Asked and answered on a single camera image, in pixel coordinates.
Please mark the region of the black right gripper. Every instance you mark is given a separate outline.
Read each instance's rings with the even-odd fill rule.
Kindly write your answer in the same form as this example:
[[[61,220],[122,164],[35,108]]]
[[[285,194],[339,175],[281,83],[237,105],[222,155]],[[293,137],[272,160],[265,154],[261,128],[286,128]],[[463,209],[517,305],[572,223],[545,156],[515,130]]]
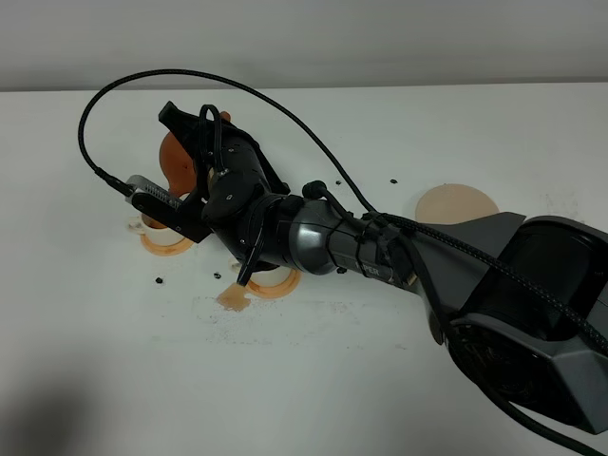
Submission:
[[[158,116],[193,162],[189,207],[246,209],[265,197],[289,194],[258,142],[227,121],[209,119],[213,114],[212,104],[194,115],[167,102]]]

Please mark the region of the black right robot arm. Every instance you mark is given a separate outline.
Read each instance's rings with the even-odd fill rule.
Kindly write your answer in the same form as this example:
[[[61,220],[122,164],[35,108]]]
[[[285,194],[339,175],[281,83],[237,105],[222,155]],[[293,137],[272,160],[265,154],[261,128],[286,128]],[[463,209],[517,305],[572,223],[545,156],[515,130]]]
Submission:
[[[160,122],[193,160],[192,239],[215,234],[239,279],[280,266],[352,271],[420,295],[431,333],[500,406],[607,429],[607,236],[560,217],[426,224],[348,212],[321,181],[294,195],[257,142],[211,105]]]

